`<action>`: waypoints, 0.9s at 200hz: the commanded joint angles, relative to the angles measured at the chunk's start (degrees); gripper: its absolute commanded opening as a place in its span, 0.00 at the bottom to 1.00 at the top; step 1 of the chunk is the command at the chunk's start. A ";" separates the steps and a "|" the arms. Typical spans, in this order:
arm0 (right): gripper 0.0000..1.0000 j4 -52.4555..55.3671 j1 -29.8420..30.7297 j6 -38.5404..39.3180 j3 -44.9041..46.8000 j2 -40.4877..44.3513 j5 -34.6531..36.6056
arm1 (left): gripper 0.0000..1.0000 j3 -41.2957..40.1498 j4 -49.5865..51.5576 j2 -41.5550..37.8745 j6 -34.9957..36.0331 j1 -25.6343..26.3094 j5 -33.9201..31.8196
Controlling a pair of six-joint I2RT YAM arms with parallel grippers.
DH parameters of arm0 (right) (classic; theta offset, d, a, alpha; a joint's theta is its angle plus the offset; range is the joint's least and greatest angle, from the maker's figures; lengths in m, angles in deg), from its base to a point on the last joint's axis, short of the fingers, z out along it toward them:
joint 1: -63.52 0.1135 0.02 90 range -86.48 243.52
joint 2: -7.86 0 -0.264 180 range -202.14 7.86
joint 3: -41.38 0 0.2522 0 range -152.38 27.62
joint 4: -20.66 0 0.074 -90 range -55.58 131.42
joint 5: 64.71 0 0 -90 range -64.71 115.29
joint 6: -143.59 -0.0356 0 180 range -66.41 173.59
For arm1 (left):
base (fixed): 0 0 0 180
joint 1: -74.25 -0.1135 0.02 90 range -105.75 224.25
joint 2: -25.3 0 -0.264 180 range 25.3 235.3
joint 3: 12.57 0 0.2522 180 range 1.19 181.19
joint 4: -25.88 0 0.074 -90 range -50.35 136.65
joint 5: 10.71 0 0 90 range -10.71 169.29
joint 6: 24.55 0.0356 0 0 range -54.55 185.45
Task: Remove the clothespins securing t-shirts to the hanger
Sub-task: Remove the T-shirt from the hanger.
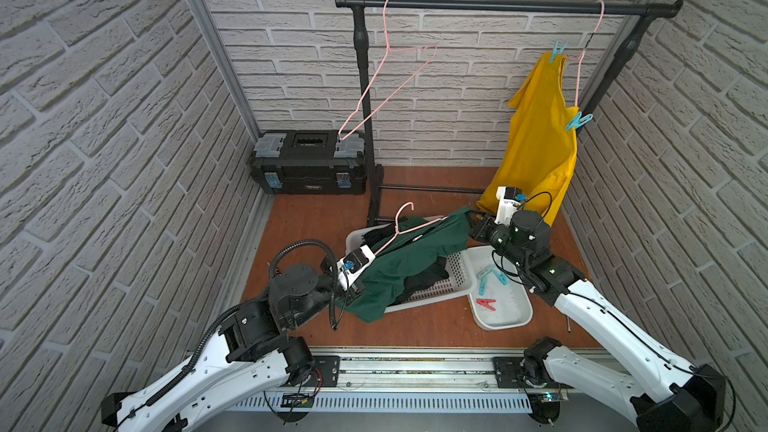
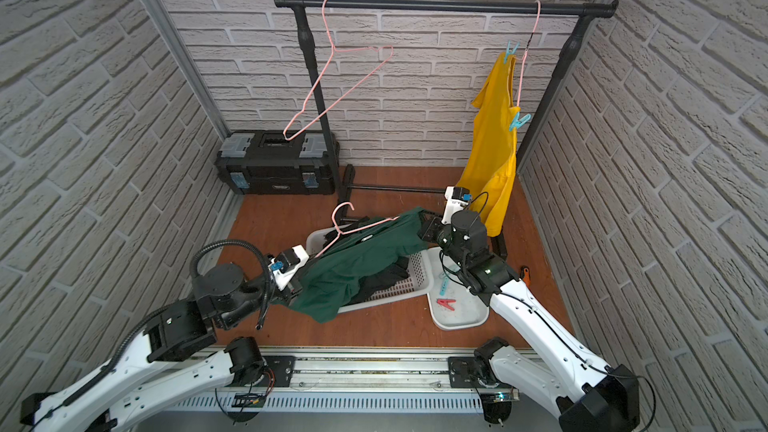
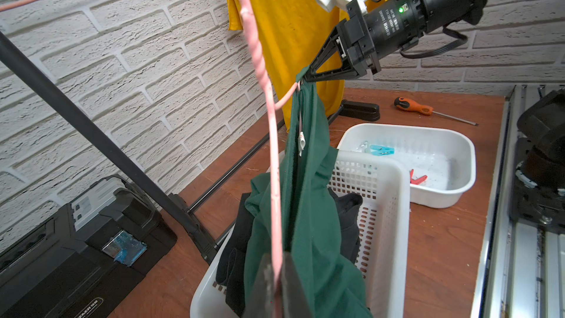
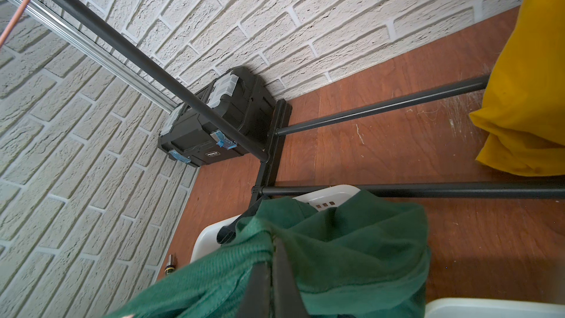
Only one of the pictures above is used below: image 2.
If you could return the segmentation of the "green t-shirt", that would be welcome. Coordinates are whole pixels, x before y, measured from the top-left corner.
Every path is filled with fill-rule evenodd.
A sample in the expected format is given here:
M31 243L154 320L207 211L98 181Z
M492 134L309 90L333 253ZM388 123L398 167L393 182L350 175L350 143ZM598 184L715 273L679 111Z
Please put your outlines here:
M288 308L319 323L333 320L359 293L362 279L428 247L419 232L422 220L432 216L433 212L416 207L396 220L381 220L376 226L343 236L299 269L296 277L301 290Z

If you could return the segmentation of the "white perforated laundry basket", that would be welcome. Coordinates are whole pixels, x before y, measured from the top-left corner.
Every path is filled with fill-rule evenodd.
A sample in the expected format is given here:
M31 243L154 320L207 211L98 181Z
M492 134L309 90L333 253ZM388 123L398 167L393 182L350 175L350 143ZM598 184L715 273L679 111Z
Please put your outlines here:
M369 226L347 224L340 230L336 230L332 227L327 229L320 229L310 234L306 243L302 246L306 249L310 259L311 257L319 255L328 250L330 246L332 246L337 240L340 240L340 238L343 236L362 231L366 228L369 228ZM373 294L368 300L364 302L352 305L347 304L341 307L338 310L336 317L345 312L376 307L379 305L385 305L388 303L424 295L433 282L433 280L430 278L429 266L427 265L426 251L427 248L408 257L409 277L407 279L398 282L388 289L381 290Z

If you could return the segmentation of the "teal clothespin green shirt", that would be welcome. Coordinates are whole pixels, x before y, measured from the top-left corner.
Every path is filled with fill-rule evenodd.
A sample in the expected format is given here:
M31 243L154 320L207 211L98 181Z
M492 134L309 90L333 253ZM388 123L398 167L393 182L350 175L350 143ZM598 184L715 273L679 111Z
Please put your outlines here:
M439 288L439 295L441 297L444 297L447 292L448 285L450 283L450 277L446 275L445 273L440 274L440 288Z

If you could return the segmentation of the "red clothespin green shirt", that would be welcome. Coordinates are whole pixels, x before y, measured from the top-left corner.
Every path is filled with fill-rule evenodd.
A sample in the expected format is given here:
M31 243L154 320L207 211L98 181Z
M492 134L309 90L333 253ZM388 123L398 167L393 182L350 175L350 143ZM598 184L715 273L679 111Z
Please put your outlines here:
M437 303L438 306L443 307L446 310L449 310L449 311L455 311L456 310L456 308L455 308L456 300L455 299L438 298L436 300L436 303Z

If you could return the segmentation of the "yellow t-shirt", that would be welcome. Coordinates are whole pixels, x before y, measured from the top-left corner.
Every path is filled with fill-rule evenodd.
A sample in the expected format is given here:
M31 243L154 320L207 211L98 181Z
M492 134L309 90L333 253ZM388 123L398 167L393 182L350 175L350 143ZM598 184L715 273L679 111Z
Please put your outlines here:
M502 232L517 164L517 133L510 125L520 108L514 104L516 58L499 54L472 106L472 148L458 185L469 190L488 235Z

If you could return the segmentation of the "black t-shirt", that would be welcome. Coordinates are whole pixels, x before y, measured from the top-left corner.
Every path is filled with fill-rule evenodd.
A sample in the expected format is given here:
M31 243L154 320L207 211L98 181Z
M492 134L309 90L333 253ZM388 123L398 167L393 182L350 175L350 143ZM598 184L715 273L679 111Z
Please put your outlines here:
M349 305L368 300L373 294L388 289L398 282L409 277L409 258L399 257L395 262L385 267L376 274L366 276L359 281L359 290L348 302Z

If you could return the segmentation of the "teal clothespin yellow shirt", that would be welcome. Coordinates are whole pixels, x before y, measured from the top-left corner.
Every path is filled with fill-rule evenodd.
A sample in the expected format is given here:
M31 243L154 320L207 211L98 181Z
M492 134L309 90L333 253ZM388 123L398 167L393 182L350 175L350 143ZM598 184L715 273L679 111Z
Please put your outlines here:
M509 130L514 131L518 130L520 127L524 126L525 124L528 124L532 120L532 115L530 113L521 114L520 112L517 112L512 119L512 122L510 123Z
M507 48L505 50L503 62L504 64L507 64L509 62L510 58L515 58L516 52L520 46L520 42L516 42L515 46L511 45L511 42L508 42Z

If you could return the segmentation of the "pink hanger of yellow shirt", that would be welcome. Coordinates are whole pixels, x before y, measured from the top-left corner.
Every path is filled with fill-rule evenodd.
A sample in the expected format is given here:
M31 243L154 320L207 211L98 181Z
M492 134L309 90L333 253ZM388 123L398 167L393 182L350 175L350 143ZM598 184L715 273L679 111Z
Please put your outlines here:
M530 32L530 36L529 36L529 38L528 38L528 40L526 42L525 50L523 52L523 58L522 58L521 64L520 64L520 72L519 72L518 86L517 86L517 96L516 96L516 100L515 100L515 106L517 106L518 108L521 108L520 104L521 104L521 98L522 98L523 82L524 82L526 64L527 64L527 60L528 60L531 44L532 44L533 38L534 38L534 36L535 36L535 34L536 34L537 30L538 30L538 24L539 24L540 18L541 18L541 13L542 13L542 2L541 2L541 0L536 0L536 6L537 6L537 10L536 10L536 17L535 17L535 20L534 20L534 25L533 25L533 28L532 28L532 30Z

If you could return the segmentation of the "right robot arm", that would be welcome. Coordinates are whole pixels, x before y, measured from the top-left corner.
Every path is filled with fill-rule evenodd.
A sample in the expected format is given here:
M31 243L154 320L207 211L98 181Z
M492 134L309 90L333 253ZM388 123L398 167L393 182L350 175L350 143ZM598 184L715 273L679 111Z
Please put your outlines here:
M545 408L564 431L646 431L640 416L643 377L612 366L583 345L535 298L523 278L488 245L477 212L459 210L448 220L420 216L421 239L436 244L458 267L459 282L505 319L535 350L535 363L501 339L476 349L487 377L509 384Z

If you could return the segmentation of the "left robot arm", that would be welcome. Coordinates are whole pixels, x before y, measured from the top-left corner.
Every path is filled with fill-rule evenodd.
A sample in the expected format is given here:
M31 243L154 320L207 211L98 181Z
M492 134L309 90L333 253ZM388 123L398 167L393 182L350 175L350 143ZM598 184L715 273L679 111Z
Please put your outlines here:
M200 260L225 246L250 251L261 275L248 280L236 265L200 273ZM290 282L308 259L301 245L271 259L243 240L204 246L190 261L188 297L149 313L108 361L73 385L26 397L21 424L33 431L129 431L185 399L228 386L242 390L232 418L253 417L252 406L265 404L276 385L288 382L290 361L270 365L252 337L238 337L207 357L198 354L216 342L217 330L232 329L252 314L264 318L272 302L289 297Z

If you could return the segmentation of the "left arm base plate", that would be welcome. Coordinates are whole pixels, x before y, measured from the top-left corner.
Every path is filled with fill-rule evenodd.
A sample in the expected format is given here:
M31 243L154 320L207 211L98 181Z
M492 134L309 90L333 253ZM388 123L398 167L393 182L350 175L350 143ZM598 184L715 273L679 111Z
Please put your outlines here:
M249 366L232 385L266 388L268 385L277 388L290 386L297 357L293 355L267 355L254 365Z

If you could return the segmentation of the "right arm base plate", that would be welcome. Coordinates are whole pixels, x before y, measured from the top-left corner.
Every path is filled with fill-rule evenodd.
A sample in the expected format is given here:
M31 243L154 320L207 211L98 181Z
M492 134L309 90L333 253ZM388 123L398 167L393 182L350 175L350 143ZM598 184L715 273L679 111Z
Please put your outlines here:
M499 385L490 365L481 358L451 356L447 364L453 389L493 389Z

